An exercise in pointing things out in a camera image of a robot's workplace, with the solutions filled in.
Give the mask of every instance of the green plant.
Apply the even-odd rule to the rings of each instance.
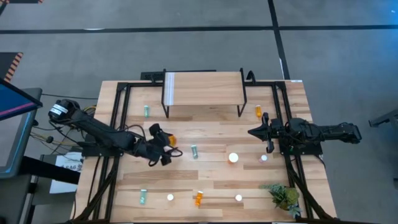
[[[283,210],[289,211],[289,214],[295,218],[300,215],[299,196],[296,188],[286,187],[281,184],[265,184],[260,186],[261,189],[268,189],[272,195],[272,202]]]

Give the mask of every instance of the white paper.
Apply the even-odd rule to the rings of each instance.
[[[81,159],[80,152],[68,152],[67,154],[65,154],[65,156],[57,156],[55,165],[81,172],[81,167],[83,164],[80,162],[80,159]],[[77,189],[76,184],[69,184],[57,180],[52,180],[50,194],[74,192],[76,191],[76,189]]]

